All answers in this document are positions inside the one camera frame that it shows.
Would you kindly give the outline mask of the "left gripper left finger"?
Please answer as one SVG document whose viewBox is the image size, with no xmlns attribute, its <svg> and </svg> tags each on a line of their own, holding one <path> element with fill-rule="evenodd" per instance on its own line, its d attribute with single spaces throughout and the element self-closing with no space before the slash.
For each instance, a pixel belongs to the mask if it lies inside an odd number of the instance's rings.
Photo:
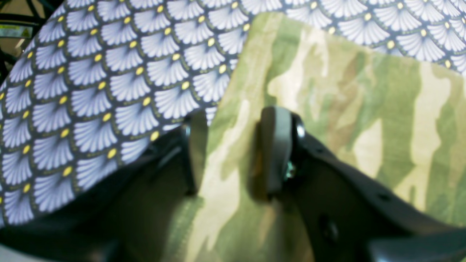
<svg viewBox="0 0 466 262">
<path fill-rule="evenodd" d="M 186 115 L 181 125 L 181 155 L 188 195 L 196 194 L 203 181 L 208 133 L 205 110 Z"/>
</svg>

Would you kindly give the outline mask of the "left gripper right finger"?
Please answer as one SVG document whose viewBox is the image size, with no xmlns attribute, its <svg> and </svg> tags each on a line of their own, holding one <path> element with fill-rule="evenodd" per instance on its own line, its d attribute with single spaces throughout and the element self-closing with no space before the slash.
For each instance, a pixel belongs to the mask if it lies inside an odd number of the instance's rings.
<svg viewBox="0 0 466 262">
<path fill-rule="evenodd" d="M 306 130 L 298 114 L 270 106 L 261 111 L 259 131 L 266 193 L 272 198 L 296 177 L 303 152 L 300 142 L 304 141 Z"/>
</svg>

